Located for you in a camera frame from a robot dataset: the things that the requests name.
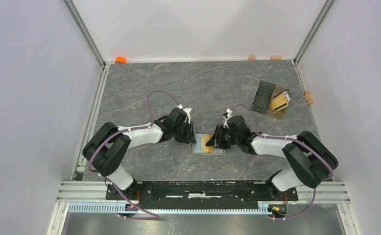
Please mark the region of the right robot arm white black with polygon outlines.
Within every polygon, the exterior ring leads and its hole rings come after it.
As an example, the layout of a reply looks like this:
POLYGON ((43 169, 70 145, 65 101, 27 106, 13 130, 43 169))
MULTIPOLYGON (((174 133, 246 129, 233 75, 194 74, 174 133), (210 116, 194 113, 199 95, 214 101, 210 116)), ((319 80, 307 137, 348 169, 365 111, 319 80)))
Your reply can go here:
POLYGON ((273 174, 265 187, 266 195, 272 200, 280 199, 290 188, 317 188, 322 181, 332 178, 338 167, 337 158, 313 133, 273 136, 252 132, 242 116, 232 116, 217 125, 206 143, 207 147, 224 150, 233 145, 244 153, 287 159, 290 167, 273 174))

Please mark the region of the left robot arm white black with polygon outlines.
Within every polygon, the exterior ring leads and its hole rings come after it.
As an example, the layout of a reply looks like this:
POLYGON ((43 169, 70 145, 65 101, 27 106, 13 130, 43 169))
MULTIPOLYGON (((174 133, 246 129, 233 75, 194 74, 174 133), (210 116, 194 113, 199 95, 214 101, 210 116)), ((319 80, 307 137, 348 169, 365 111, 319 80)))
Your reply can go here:
POLYGON ((121 165, 128 149, 175 139, 178 143, 195 143, 191 108, 177 106, 167 116, 142 126, 122 127, 112 122, 101 126, 82 150, 82 156, 103 177, 118 187, 124 199, 137 193, 134 178, 121 165))

